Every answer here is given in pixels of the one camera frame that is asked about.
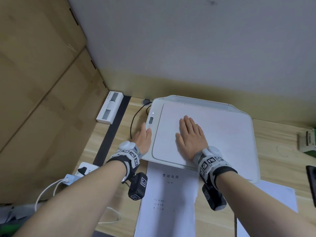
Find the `white cable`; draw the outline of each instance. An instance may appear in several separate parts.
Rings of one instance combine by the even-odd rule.
[[[112,223],[116,223],[122,219],[121,214],[118,211],[116,211],[115,209],[113,209],[111,207],[107,207],[107,209],[110,209],[110,210],[114,211],[115,213],[117,213],[118,219],[116,221],[110,221],[110,222],[99,222],[98,224],[112,224]]]
[[[57,190],[59,184],[62,183],[63,181],[64,181],[64,179],[57,183],[57,185],[56,185],[56,187],[55,187],[55,189],[54,189],[54,192],[53,192],[53,196],[56,195],[56,190]]]
[[[42,194],[51,186],[53,186],[54,184],[56,184],[57,182],[61,181],[61,180],[64,180],[64,179],[59,179],[57,181],[55,181],[54,183],[50,184],[48,187],[45,188],[45,190],[42,191],[42,193],[39,195],[39,197],[37,198],[36,202],[35,202],[35,205],[34,205],[34,210],[35,212],[37,211],[37,203],[38,201],[40,200],[40,197],[42,196]]]

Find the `desk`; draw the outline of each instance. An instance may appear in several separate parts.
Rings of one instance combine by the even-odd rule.
[[[130,124],[134,114],[142,106],[140,98],[132,97],[117,130],[110,151],[106,157],[116,152],[119,144],[129,140]],[[132,133],[147,119],[144,107],[135,117]],[[109,125],[97,123],[77,167],[82,161],[93,163]],[[299,213],[316,225],[316,208],[314,207],[305,166],[316,166],[316,158],[297,150],[297,133],[305,129],[273,122],[253,120],[256,146],[262,180],[285,185],[295,189]],[[148,162],[140,161],[139,171],[146,173]],[[222,211],[212,211],[202,193],[203,182],[199,182],[199,192],[195,202],[196,236],[235,236],[234,213],[227,206]],[[99,224],[97,231],[117,237],[134,235],[140,201],[131,200],[125,184],[119,186],[110,207],[119,211],[122,220],[114,224]]]

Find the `black cable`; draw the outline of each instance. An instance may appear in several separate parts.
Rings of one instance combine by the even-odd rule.
[[[150,106],[148,106],[148,107],[147,107],[147,109],[146,109],[146,114],[147,114],[147,115],[149,114],[149,113],[147,112],[149,107],[151,107],[151,105],[150,105]]]
[[[132,119],[132,123],[131,123],[131,127],[130,127],[130,137],[131,137],[131,139],[132,139],[132,125],[133,125],[134,118],[135,118],[135,116],[137,115],[137,113],[140,112],[140,110],[141,110],[145,105],[143,105],[143,106],[136,112],[136,114],[134,115],[134,117],[133,117],[133,119]]]

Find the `wall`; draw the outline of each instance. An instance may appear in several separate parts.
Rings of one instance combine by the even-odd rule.
[[[69,1],[111,90],[185,85],[253,118],[316,125],[316,0]]]

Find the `person's left hand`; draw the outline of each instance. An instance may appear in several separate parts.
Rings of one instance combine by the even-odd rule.
[[[145,123],[142,123],[140,131],[138,131],[133,137],[131,142],[134,142],[136,146],[139,148],[140,153],[145,155],[150,148],[151,144],[151,129],[148,128],[146,130]]]

